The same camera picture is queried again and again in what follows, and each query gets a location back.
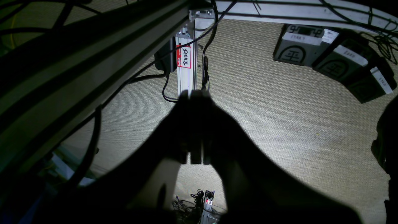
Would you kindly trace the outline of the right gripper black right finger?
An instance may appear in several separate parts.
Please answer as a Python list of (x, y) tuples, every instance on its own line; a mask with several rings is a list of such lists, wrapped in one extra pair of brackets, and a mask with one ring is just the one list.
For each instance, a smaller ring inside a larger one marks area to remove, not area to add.
[(204, 156), (220, 176), (232, 224), (360, 224), (350, 207), (302, 183), (269, 159), (208, 91), (199, 91), (205, 115)]

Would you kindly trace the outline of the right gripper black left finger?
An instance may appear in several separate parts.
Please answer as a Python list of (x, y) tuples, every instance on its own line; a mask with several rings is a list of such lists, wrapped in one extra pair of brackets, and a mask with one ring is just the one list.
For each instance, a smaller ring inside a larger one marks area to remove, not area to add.
[(87, 187), (65, 192), (39, 211), (36, 224), (175, 223), (170, 211), (178, 171), (199, 162), (191, 116), (199, 91), (183, 91), (170, 113), (128, 159)]

